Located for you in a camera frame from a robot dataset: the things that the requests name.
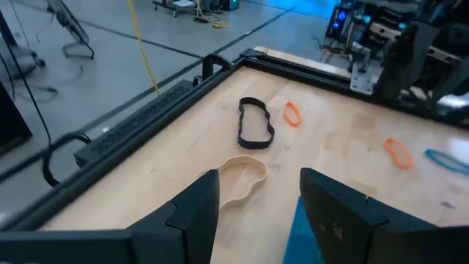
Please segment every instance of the orange rubber band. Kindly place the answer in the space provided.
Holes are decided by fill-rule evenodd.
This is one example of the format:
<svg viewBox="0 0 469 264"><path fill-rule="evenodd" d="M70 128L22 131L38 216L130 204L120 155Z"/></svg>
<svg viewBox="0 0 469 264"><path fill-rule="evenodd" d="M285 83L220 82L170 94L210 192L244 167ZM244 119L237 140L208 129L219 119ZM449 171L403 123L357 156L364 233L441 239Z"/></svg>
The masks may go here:
<svg viewBox="0 0 469 264"><path fill-rule="evenodd" d="M296 117L298 119L297 121L293 121L290 119L290 117L287 114L287 107L290 107L295 112ZM299 124L301 123L300 109L294 103L288 101L287 104L285 104L285 108L284 108L284 118L291 126L298 127Z"/></svg>
<svg viewBox="0 0 469 264"><path fill-rule="evenodd" d="M401 159L399 158L399 155L397 152L392 148L392 144L397 145L402 152L404 153L406 163L402 162ZM383 147L388 151L388 153L392 156L394 164L400 169L403 170L409 170L412 169L413 167L413 159L407 148L405 147L404 144L401 142L397 141L396 139L386 139L383 143Z"/></svg>

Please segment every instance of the black metal frame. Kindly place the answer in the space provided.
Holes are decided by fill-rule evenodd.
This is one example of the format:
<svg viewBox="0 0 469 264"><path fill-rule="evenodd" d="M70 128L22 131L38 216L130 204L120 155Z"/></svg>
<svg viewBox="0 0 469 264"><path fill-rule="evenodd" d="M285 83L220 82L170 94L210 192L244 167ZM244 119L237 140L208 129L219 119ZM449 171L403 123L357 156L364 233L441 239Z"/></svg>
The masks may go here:
<svg viewBox="0 0 469 264"><path fill-rule="evenodd" d="M464 129L469 128L468 124L453 120L450 116L437 114L438 111L427 113L409 103L388 101L375 96L353 92L350 90L350 80L348 78L268 56L259 51L244 51L233 62L227 62L220 57L215 59L216 57L219 56L210 55L208 59L204 59L202 83L195 87L189 81L177 84L76 153L75 158L81 168L66 181L55 186L44 197L5 222L0 230L32 231L43 226L62 208L84 193L240 67L265 71L363 100L367 103L435 120L447 125ZM222 68L214 73L213 64L221 65Z"/></svg>

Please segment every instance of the floor line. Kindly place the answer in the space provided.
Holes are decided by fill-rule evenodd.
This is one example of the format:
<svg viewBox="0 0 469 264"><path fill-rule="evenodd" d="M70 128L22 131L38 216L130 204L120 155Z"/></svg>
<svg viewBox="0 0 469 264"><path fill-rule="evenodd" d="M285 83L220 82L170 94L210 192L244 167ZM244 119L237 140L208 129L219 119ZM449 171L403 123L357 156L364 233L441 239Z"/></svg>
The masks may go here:
<svg viewBox="0 0 469 264"><path fill-rule="evenodd" d="M29 3L24 3L24 2L21 2L19 0L15 0L17 3L20 3L20 4L24 4L32 9L35 9L35 10L39 10L39 11L45 11L43 8L41 7L37 7L33 4L29 4ZM226 50L227 48L233 46L234 44L240 42L241 40L244 40L245 38L247 38L248 36L252 35L253 33L256 33L258 32L259 30L265 28L266 26L268 26L270 23L276 21L277 19L281 18L282 16L286 15L287 13L291 12L294 10L295 7L292 7L288 10L285 10L283 12L281 12L280 14L274 16L273 18L269 19L268 21L265 21L263 24L261 24L260 26L256 27L255 29L251 30L250 32L244 34L244 35L241 35L239 36L237 39L231 41L230 43L218 48L217 50L215 50L213 53L215 54L219 54L220 52ZM162 82L160 82L158 84L158 87L163 87L167 84L169 84L170 82L172 82L173 80L179 78L180 76L182 76L183 74L187 73L189 70L192 70L193 68L197 67L198 65L200 65L202 63L202 59L198 59L196 62L193 62L192 64L184 67L183 69L181 69L180 71L178 71L177 73L169 76L168 78L162 80ZM100 117L96 118L95 120L89 122L87 125L83 126L80 130L80 132L83 132L83 133L86 133L90 130L92 130L93 128L96 128L98 125L100 125L101 123L105 122L106 120L109 120L110 118L114 117L115 115L117 115L118 113L120 113L121 111L124 111L125 109L127 109L128 107L132 106L134 103L137 103L139 102L140 100L142 100L143 98L145 98L146 96L152 94L154 91L154 88L153 87L150 87L149 89L141 92L140 94L134 96L133 98L131 98L130 100L128 100L127 102L123 103L122 105L120 106L117 106L116 108L110 110L108 113L106 114L103 114L101 115ZM46 149L43 149L43 150L40 150L38 151L36 154L33 154L33 155L30 155L28 158L26 158L25 160L23 160L22 162L20 162L19 164L16 164L14 165L13 167L10 167L9 169L7 169L5 172L6 174L11 174L12 175L16 175L19 171L25 169L26 167L32 165L33 163L35 162L38 162L42 156L43 156L43 153L46 151Z"/></svg>
<svg viewBox="0 0 469 264"><path fill-rule="evenodd" d="M192 64L184 67L180 71L176 72L175 74L169 76L168 78L165 78L161 82L158 83L158 87L161 89L161 87L166 86L170 82L174 81L175 79L179 78L182 76L184 73L187 73L189 70L192 70L195 68L197 65L199 65L202 62L202 60L197 60L196 62L193 62ZM130 100L127 102L123 103L120 106L117 106L115 109L110 110L109 112L103 114L102 116L96 118L95 120L89 122L88 124L84 125L82 128L80 128L78 131L86 133L87 131L92 130L93 128L96 128L98 125L104 123L106 120L111 119L112 117L116 116L118 113L121 111L124 111L125 109L131 107L134 103L138 103L140 100L145 98L148 95L151 95L155 91L154 87L150 87L149 89L146 89L145 91L139 93L138 95L132 97Z"/></svg>
<svg viewBox="0 0 469 264"><path fill-rule="evenodd" d="M40 12L46 12L46 13L49 13L47 12L46 9L42 8L42 7L38 7L34 4L30 4L30 3L26 3L26 2L23 2L23 1L20 1L20 0L15 0L15 2L25 6L25 7L29 7L31 9L34 9L36 11L40 11ZM130 38L130 39L133 39L133 40L136 40L137 37L136 36L133 36L131 34L126 34L124 32L120 32L120 31L117 31L117 30L114 30L114 29L109 29L107 27L104 27L104 26L100 26L96 23L93 23L93 22L90 22L90 21L85 21L83 19L79 19L77 18L78 22L82 23L83 25L87 25L87 26L91 26L92 28L95 28L95 29L101 29L103 31L106 31L106 32L109 32L109 33L113 33L113 34L117 34L121 37L126 37L126 38ZM160 48L164 48L166 50L169 50L169 51L174 51L174 52L177 52L179 54L184 54L186 56L191 56L193 58L197 58L197 59L201 59L202 56L200 55L197 55L197 54L192 54L190 52L187 52L187 51L182 51L180 49L177 49L177 48L172 48L170 46L167 46L167 45L163 45L163 44L160 44L160 43L156 43L154 41L151 41L151 40L145 40L145 39L141 39L141 41L143 43L146 43L146 44L150 44L150 45L153 45L153 46L156 46L156 47L160 47Z"/></svg>
<svg viewBox="0 0 469 264"><path fill-rule="evenodd" d="M276 21L277 19L279 19L280 17L286 15L288 12L290 12L291 10L293 10L293 8L289 9L289 10L285 10L283 11L282 13L276 15L275 17L269 19L268 21L264 22L263 24L261 24L260 26L256 27L255 29L251 30L250 32L242 35L242 36L239 36L237 39L231 41L230 43L220 47L219 49L213 51L213 53L215 54L219 54L220 52L226 50L227 48L233 46L234 44L240 42L241 40L244 40L245 38L247 38L248 36L252 35L253 33L255 32L258 32L260 29L263 29L265 28L268 24ZM176 72L175 74L173 74L172 76L169 76L168 78L162 80L162 82L160 82L158 84L158 87L163 87L167 84L169 84L171 81L175 80L176 78L179 78L180 76L182 76L184 73L187 73L189 70L192 70L194 69L195 67L197 67L198 65L200 65L202 63L202 60L199 59L198 61L196 62L193 62L192 64L184 67L183 69L181 69L180 71ZM81 132L87 132L87 131L90 131L92 130L93 128L96 128L98 125L100 125L101 123L105 122L106 120L114 117L115 115L117 115L118 113L120 113L121 111L124 111L125 109L129 108L130 106L132 106L134 103L137 103L139 102L140 100L142 100L143 98L145 98L146 96L152 94L154 91L154 88L153 87L150 87L149 89L141 92L140 94L134 96L133 98L131 98L130 100L128 100L127 102L123 103L122 105L120 106L117 106L115 109L112 109L110 110L109 112L107 112L106 114L96 118L95 120L91 121L90 123L88 123L87 125L85 125L84 127L82 127L79 131Z"/></svg>

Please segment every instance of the black rubber band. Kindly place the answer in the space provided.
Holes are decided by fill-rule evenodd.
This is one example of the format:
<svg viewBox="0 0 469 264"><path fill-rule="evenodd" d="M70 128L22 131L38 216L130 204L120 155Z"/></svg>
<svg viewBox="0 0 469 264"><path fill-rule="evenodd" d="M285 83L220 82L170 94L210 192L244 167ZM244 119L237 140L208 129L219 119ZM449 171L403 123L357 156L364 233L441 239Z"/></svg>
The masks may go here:
<svg viewBox="0 0 469 264"><path fill-rule="evenodd" d="M245 140L241 137L241 133L243 132L243 117L244 117L244 106L245 104L251 104L253 106L257 106L260 109L264 110L265 118L267 118L267 131L270 133L270 139L264 142L251 142ZM240 99L240 123L239 128L237 130L237 143L246 149L249 150L262 150L268 148L270 144L272 144L273 136L275 135L276 131L273 129L273 126L270 124L270 113L267 110L267 107L264 102L256 99L256 98L241 98Z"/></svg>

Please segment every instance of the yellow cable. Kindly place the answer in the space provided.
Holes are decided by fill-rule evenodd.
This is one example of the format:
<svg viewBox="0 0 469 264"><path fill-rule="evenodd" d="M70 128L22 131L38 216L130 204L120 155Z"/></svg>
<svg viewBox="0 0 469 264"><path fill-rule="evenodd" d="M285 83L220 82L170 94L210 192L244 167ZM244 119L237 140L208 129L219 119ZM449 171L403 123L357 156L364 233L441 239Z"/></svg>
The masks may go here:
<svg viewBox="0 0 469 264"><path fill-rule="evenodd" d="M216 29L221 29L221 28L226 28L226 27L230 27L232 26L230 23L228 22L223 22L223 21L212 21L210 19L208 19L204 13L202 12L202 10L200 9L200 0L197 0L197 16L201 16L203 19L205 19L206 21L208 21L209 23L212 24L212 27L216 28Z"/></svg>
<svg viewBox="0 0 469 264"><path fill-rule="evenodd" d="M132 13L132 21L133 21L133 31L135 32L135 36L137 36L137 40L139 41L141 56L144 58L145 66L147 66L149 77L152 79L153 88L155 88L156 93L160 95L160 90L158 89L158 85L156 84L155 78L153 77L152 69L149 66L147 54L145 53L144 46L141 44L141 36L139 32L139 22L137 21L137 14L135 14L135 10L133 9L132 0L129 0L129 9Z"/></svg>

